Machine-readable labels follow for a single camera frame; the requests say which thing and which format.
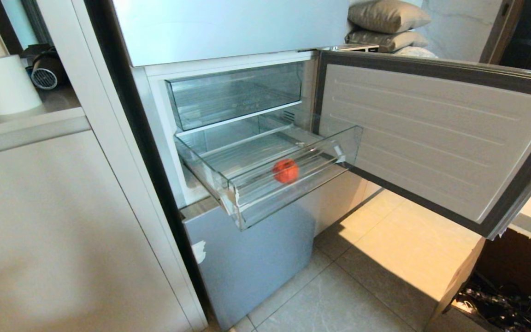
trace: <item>gray pillow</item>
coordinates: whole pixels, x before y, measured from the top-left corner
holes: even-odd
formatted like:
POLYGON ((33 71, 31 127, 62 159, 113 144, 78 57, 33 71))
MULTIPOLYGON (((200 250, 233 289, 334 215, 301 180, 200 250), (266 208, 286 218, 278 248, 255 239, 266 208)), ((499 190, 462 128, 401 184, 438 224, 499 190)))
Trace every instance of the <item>gray pillow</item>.
POLYGON ((422 27, 431 17, 421 8, 399 0, 378 0, 350 7, 348 19, 366 30, 396 34, 422 27))
POLYGON ((415 31, 399 34, 380 34, 374 31, 361 30, 348 35, 350 44, 378 44, 379 52, 388 53, 406 46, 425 47, 428 44, 423 35, 415 31))

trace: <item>marble wall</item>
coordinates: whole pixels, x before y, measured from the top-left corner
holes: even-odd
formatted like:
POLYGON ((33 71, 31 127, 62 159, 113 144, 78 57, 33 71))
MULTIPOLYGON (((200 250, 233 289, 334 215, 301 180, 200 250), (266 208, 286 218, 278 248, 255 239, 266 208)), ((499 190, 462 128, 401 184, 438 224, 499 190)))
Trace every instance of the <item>marble wall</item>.
POLYGON ((432 22, 417 31, 443 59, 478 62, 502 0, 423 0, 432 22))

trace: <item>refrigerator door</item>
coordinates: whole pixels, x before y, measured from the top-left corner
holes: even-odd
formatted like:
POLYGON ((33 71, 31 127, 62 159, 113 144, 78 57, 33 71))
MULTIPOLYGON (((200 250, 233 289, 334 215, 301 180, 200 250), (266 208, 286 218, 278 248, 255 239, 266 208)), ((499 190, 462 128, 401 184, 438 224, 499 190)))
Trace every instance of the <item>refrigerator door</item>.
POLYGON ((363 178, 490 239, 531 196, 531 71, 323 51, 318 75, 315 130, 362 126, 363 178))

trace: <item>white cylinder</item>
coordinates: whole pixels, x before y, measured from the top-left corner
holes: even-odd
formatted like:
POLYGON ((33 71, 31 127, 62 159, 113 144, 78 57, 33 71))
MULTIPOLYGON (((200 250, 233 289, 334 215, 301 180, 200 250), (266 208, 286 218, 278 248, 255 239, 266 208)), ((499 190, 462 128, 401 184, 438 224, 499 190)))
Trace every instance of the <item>white cylinder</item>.
POLYGON ((19 113, 42 101, 17 55, 0 57, 0 115, 19 113))

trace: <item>red tomato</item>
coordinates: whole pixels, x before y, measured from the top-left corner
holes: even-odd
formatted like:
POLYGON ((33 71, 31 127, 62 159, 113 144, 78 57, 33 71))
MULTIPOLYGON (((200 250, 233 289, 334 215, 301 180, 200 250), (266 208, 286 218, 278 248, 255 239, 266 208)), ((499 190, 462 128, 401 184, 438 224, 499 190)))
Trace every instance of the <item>red tomato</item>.
POLYGON ((274 173, 274 179, 281 183, 293 183, 299 177, 299 166, 292 159, 276 162, 271 171, 274 173))

